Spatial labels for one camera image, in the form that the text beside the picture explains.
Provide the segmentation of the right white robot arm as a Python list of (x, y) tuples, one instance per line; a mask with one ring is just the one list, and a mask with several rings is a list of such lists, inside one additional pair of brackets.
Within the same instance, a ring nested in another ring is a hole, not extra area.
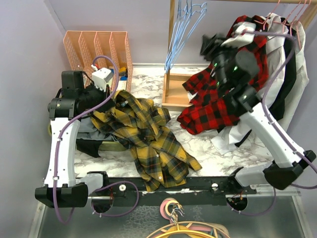
[(291, 139), (268, 110), (267, 94), (261, 96), (249, 84), (258, 74), (259, 66), (252, 52), (240, 48), (252, 42), (254, 36), (283, 37), (295, 43), (294, 37), (288, 34), (243, 30), (234, 38), (203, 35), (200, 50), (204, 59), (214, 66), (217, 93), (230, 114), (246, 123), (273, 157), (268, 164), (235, 170), (227, 182), (228, 190), (234, 194), (254, 184), (270, 184), (284, 190), (294, 185), (306, 167), (316, 170), (312, 164), (315, 153), (305, 151)]

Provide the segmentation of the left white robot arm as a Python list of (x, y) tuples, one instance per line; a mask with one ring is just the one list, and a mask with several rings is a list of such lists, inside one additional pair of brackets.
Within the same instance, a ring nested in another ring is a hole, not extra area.
[(102, 196), (109, 191), (104, 172), (89, 172), (77, 179), (74, 171), (79, 116), (99, 104), (110, 103), (113, 80), (111, 70), (102, 68), (93, 72), (92, 83), (84, 86), (83, 74), (78, 70), (63, 71), (60, 95), (48, 104), (52, 130), (50, 163), (44, 186), (36, 188), (35, 198), (50, 208), (84, 207), (92, 192)]

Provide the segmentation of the yellow plaid shirt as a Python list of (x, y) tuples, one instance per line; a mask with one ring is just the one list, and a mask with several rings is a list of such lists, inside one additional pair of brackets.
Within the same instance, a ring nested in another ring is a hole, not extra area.
[(168, 109), (125, 90), (117, 91), (113, 101), (109, 110), (93, 112), (92, 123), (130, 151), (147, 191), (184, 185), (190, 170), (202, 168), (166, 126)]

